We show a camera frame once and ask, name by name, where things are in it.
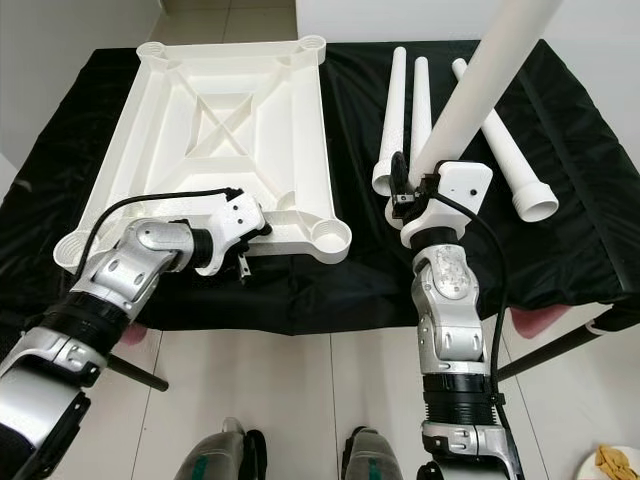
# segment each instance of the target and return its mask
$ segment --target pink object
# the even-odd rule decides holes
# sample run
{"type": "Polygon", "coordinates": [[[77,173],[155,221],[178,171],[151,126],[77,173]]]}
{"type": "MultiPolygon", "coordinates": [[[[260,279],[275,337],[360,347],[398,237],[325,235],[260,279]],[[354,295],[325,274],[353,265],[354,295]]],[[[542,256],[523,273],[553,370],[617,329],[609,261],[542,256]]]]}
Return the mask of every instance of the pink object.
{"type": "Polygon", "coordinates": [[[142,342],[146,336],[147,327],[143,327],[139,323],[134,322],[124,331],[124,335],[120,339],[120,342],[125,345],[137,345],[142,342]]]}
{"type": "Polygon", "coordinates": [[[552,305],[538,310],[520,310],[511,307],[511,318],[516,331],[524,338],[533,338],[558,320],[570,309],[568,305],[552,305]]]}

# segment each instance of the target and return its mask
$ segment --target cable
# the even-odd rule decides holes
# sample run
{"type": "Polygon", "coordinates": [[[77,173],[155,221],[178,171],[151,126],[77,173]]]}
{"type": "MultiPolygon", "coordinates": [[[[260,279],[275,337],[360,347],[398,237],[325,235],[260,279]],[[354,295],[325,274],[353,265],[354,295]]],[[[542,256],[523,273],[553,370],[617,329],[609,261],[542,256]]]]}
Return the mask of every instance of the cable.
{"type": "Polygon", "coordinates": [[[76,269],[76,273],[73,276],[73,283],[76,283],[80,280],[80,276],[84,271],[84,267],[87,264],[87,259],[89,258],[89,252],[91,250],[91,245],[93,245],[93,241],[98,235],[98,231],[100,227],[105,222],[109,216],[124,206],[130,205],[136,202],[145,202],[148,200],[167,200],[172,198],[187,198],[187,197],[207,197],[209,195],[227,195],[227,197],[236,197],[243,193],[241,189],[234,188],[218,188],[215,190],[199,190],[195,192],[177,192],[177,193],[154,193],[151,195],[137,195],[135,197],[125,198],[124,200],[120,200],[119,202],[114,203],[109,208],[107,208],[102,215],[98,217],[96,223],[93,224],[91,228],[91,232],[89,232],[89,237],[87,238],[87,242],[84,244],[84,248],[82,250],[82,255],[80,256],[80,261],[78,262],[78,268],[76,269]]]}
{"type": "MultiPolygon", "coordinates": [[[[500,275],[502,277],[502,292],[500,295],[500,309],[498,310],[498,316],[496,318],[496,328],[493,332],[493,340],[491,342],[491,361],[490,361],[490,380],[491,380],[491,389],[493,390],[493,394],[498,397],[500,391],[498,389],[498,354],[500,352],[500,338],[502,337],[502,326],[504,324],[504,316],[507,310],[507,295],[509,293],[509,279],[508,279],[508,270],[507,270],[507,257],[500,245],[500,241],[496,234],[491,229],[491,227],[482,220],[478,215],[473,213],[464,205],[460,205],[458,202],[451,200],[444,195],[434,192],[431,195],[431,198],[438,200],[439,202],[444,203],[445,205],[457,210],[462,213],[469,219],[478,223],[482,229],[487,233],[491,243],[498,251],[500,257],[500,275]]],[[[504,407],[496,402],[496,412],[498,413],[498,418],[500,419],[500,423],[505,428],[505,430],[511,430],[511,426],[509,425],[509,421],[507,420],[507,415],[504,411],[504,407]]]]}

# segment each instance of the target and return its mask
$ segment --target floor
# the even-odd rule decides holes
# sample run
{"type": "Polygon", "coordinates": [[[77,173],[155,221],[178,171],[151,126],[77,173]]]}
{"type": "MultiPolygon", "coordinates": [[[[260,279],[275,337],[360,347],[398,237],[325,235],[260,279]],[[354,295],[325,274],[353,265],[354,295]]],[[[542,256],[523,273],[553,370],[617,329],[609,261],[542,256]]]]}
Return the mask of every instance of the floor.
{"type": "MultiPolygon", "coordinates": [[[[165,0],[153,40],[167,44],[297,38],[292,0],[165,0]]],[[[571,310],[535,340],[508,319],[501,363],[606,307],[571,310]]],[[[488,335],[492,321],[485,322],[488,335]]],[[[640,328],[609,335],[503,382],[527,478],[573,478],[600,442],[640,446],[640,328]]],[[[171,383],[160,393],[107,371],[57,470],[64,480],[171,479],[226,416],[267,438],[270,480],[337,480],[342,445],[370,425],[387,436],[405,479],[427,461],[413,328],[284,337],[262,332],[151,331],[116,353],[171,383]]]]}

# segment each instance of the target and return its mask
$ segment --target black tablecloth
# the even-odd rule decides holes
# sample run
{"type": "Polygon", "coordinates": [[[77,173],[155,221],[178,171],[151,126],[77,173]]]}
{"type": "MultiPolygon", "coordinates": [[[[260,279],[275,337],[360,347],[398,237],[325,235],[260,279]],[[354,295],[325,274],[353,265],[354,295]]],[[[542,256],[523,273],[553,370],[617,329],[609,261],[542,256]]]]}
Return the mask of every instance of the black tablecloth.
{"type": "MultiPolygon", "coordinates": [[[[429,59],[433,118],[455,86],[450,64],[477,42],[414,42],[409,71],[429,59]]],[[[167,274],[143,314],[160,329],[243,328],[285,334],[414,325],[411,252],[370,188],[377,161],[394,43],[333,44],[320,68],[334,202],[353,232],[347,260],[304,255],[251,258],[252,280],[167,274]]],[[[20,323],[63,295],[69,276],[53,262],[56,242],[82,214],[138,68],[132,49],[98,50],[36,142],[0,208],[0,323],[20,323]]],[[[412,82],[407,82],[406,135],[412,82]]],[[[509,261],[509,303],[614,302],[640,293],[640,178],[587,92],[540,42],[497,106],[516,142],[560,200],[551,219],[520,221],[484,138],[464,159],[496,174],[480,215],[509,261]]],[[[462,243],[482,286],[482,317],[496,312],[499,269],[471,224],[462,243]]]]}

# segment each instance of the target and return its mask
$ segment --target white plastic tube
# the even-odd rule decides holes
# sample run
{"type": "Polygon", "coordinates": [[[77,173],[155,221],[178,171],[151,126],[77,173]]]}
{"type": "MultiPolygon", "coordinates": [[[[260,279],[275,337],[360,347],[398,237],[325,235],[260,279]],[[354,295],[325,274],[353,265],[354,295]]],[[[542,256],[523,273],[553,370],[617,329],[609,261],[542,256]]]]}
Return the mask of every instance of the white plastic tube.
{"type": "Polygon", "coordinates": [[[373,167],[371,185],[376,193],[386,197],[391,195],[389,175],[391,173],[391,157],[402,152],[404,140],[404,85],[407,75],[407,51],[398,47],[393,51],[391,80],[387,95],[387,110],[384,115],[382,142],[378,163],[373,167]]]}
{"type": "MultiPolygon", "coordinates": [[[[458,58],[452,65],[456,78],[463,78],[467,62],[458,58]]],[[[482,133],[513,192],[513,206],[525,222],[539,222],[558,210],[558,199],[542,183],[522,154],[509,130],[494,109],[482,123],[482,133]]]]}
{"type": "Polygon", "coordinates": [[[413,110],[411,117],[411,152],[409,160],[416,158],[431,133],[431,98],[429,63],[419,57],[413,74],[413,110]]]}
{"type": "Polygon", "coordinates": [[[442,160],[457,160],[522,66],[562,0],[504,0],[422,152],[411,159],[415,187],[442,160]]]}

